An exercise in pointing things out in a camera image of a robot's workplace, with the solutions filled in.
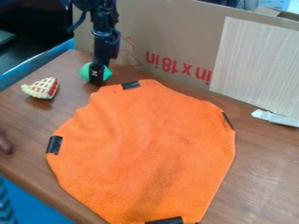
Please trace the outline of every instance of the cardboard box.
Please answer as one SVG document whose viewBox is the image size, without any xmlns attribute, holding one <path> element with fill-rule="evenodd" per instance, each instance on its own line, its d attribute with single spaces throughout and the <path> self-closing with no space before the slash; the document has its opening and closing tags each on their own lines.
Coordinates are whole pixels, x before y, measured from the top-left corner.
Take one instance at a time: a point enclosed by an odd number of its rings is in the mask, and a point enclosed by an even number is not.
<svg viewBox="0 0 299 224">
<path fill-rule="evenodd" d="M 165 79 L 208 89 L 225 17 L 299 31 L 299 23 L 251 11 L 192 0 L 118 1 L 122 46 L 117 63 Z M 74 20 L 80 11 L 74 9 Z M 75 31 L 75 48 L 92 52 L 88 17 Z"/>
</svg>

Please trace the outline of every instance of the blue object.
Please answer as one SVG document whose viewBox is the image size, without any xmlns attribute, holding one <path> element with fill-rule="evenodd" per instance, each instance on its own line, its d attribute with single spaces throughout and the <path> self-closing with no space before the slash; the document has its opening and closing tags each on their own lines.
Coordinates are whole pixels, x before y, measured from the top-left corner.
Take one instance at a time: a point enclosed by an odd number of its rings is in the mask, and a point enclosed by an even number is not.
<svg viewBox="0 0 299 224">
<path fill-rule="evenodd" d="M 66 52 L 69 49 L 73 49 L 73 38 L 67 40 L 61 45 L 53 47 L 47 52 L 43 52 L 27 61 L 21 63 L 18 66 L 13 67 L 11 70 L 0 75 L 0 92 L 10 87 L 17 81 L 22 80 L 28 74 L 33 73 L 46 63 L 60 56 L 60 54 Z"/>
<path fill-rule="evenodd" d="M 5 178 L 4 185 L 18 224 L 74 224 L 73 221 L 33 198 Z"/>
</svg>

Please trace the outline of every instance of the wooden board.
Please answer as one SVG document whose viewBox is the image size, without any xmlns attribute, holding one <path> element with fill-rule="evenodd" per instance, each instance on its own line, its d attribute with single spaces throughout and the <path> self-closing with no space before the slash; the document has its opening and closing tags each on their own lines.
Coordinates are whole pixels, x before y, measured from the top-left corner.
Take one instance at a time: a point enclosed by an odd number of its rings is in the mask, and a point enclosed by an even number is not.
<svg viewBox="0 0 299 224">
<path fill-rule="evenodd" d="M 105 224 L 59 187 L 45 161 L 49 136 L 97 90 L 77 74 L 90 59 L 82 52 L 66 52 L 0 93 L 0 130 L 17 148 L 13 155 L 0 152 L 0 173 L 75 223 Z M 113 72 L 107 85 L 151 77 L 129 66 L 115 67 Z M 33 99 L 20 89 L 22 84 L 50 76 L 60 83 L 50 101 Z M 200 224 L 299 223 L 299 129 L 254 119 L 250 113 L 256 107 L 246 103 L 172 81 L 161 82 L 219 106 L 237 132 L 236 158 Z"/>
<path fill-rule="evenodd" d="M 299 118 L 299 32 L 227 17 L 210 90 Z"/>
</svg>

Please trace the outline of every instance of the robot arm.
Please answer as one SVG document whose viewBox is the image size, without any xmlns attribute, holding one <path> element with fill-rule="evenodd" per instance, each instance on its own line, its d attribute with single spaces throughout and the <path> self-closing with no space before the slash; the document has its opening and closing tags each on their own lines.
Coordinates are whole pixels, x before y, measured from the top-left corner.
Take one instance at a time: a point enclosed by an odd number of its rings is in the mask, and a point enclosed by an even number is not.
<svg viewBox="0 0 299 224">
<path fill-rule="evenodd" d="M 95 85 L 101 85 L 111 74 L 109 61 L 116 59 L 120 48 L 121 34 L 115 29 L 118 13 L 115 0 L 73 0 L 73 4 L 82 11 L 79 21 L 71 28 L 74 30 L 90 12 L 94 35 L 93 61 L 84 65 L 80 76 Z"/>
</svg>

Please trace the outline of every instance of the orange microfiber cloth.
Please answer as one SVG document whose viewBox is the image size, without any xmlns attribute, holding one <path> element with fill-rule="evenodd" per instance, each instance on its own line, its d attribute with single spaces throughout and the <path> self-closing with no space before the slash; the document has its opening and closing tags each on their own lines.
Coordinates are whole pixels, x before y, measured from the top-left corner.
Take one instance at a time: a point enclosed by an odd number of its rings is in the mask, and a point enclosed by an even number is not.
<svg viewBox="0 0 299 224">
<path fill-rule="evenodd" d="M 220 108 L 155 80 L 102 87 L 53 135 L 61 187 L 113 224 L 200 221 L 235 153 Z"/>
</svg>

